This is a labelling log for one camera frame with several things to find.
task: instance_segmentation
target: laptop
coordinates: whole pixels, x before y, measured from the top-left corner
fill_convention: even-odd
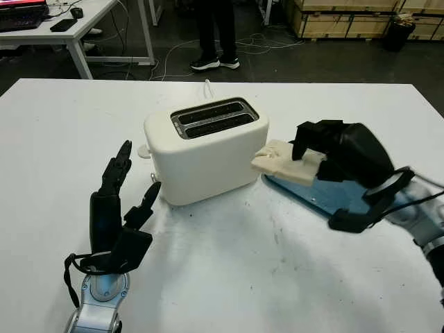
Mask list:
[[[0,33],[35,29],[48,13],[46,0],[0,0]]]

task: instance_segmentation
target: white desk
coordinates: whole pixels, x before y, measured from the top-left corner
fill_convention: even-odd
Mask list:
[[[68,11],[59,17],[54,17],[49,21],[42,22],[36,29],[11,31],[0,33],[0,43],[2,44],[66,44],[71,57],[77,67],[81,78],[92,79],[87,61],[90,62],[138,62],[141,65],[154,65],[153,47],[148,30],[148,22],[146,21],[146,12],[144,0],[137,0],[139,4],[140,18],[142,21],[142,30],[145,37],[146,50],[148,57],[86,57],[83,52],[81,38],[101,20],[107,12],[117,3],[117,0],[82,0],[76,6],[83,9],[84,17],[79,19],[70,29],[65,32],[53,33],[49,29],[62,19],[72,18]],[[60,9],[51,6],[50,15],[56,15]]]
[[[150,112],[206,102],[203,83],[19,80],[0,98],[0,314],[4,332],[61,332],[63,259],[89,251],[89,196],[125,139],[122,210],[150,185],[137,157]],[[444,121],[411,85],[212,83],[288,140],[306,120],[364,122],[396,166],[444,182]],[[158,200],[154,242],[119,313],[124,332],[440,332],[441,288],[403,230],[326,221],[262,179],[186,207]],[[71,270],[79,290],[82,276]]]

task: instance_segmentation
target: black strap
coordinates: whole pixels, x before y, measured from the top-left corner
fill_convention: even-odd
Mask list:
[[[72,302],[74,303],[74,306],[76,309],[80,306],[80,303],[78,301],[78,296],[76,291],[71,285],[71,275],[69,274],[69,267],[73,263],[73,261],[76,259],[75,254],[70,254],[68,258],[65,259],[65,272],[63,273],[63,280],[65,281],[65,284],[68,287],[69,295],[71,296]]]
[[[71,266],[71,264],[73,264],[74,267],[76,267],[80,272],[87,274],[87,275],[88,274],[89,275],[107,275],[107,274],[111,274],[111,273],[116,273],[116,272],[104,272],[104,271],[99,271],[99,272],[91,271],[87,267],[79,266],[76,262],[77,259],[89,258],[91,256],[92,256],[92,254],[76,255],[75,253],[72,253],[68,256],[68,258],[65,259],[65,272],[63,273],[63,280],[65,281],[65,284],[68,287],[69,295],[71,296],[72,302],[74,303],[74,306],[76,307],[76,309],[80,306],[80,302],[78,301],[78,296],[77,296],[76,291],[74,290],[74,288],[71,285],[71,275],[69,274],[69,267]]]

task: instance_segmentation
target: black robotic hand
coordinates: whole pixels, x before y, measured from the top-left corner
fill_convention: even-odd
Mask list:
[[[131,168],[131,142],[126,141],[113,157],[102,176],[102,186],[91,195],[89,235],[92,256],[83,259],[80,267],[93,266],[108,273],[127,273],[136,269],[153,238],[139,229],[153,214],[151,206],[160,190],[156,182],[145,193],[142,203],[132,207],[121,222],[119,191]]]
[[[395,170],[378,139],[362,123],[340,120],[305,122],[298,126],[292,159],[299,160],[307,148],[326,154],[317,178],[333,182],[354,180],[368,189],[363,199],[370,209],[366,214],[337,210],[329,219],[331,229],[363,232],[383,217],[395,195],[414,177],[409,168]]]

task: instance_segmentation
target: smartphone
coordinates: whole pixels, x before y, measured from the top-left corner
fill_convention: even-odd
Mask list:
[[[54,24],[49,30],[51,30],[53,33],[60,33],[71,28],[74,24],[76,24],[76,22],[77,19],[63,19],[62,21]]]

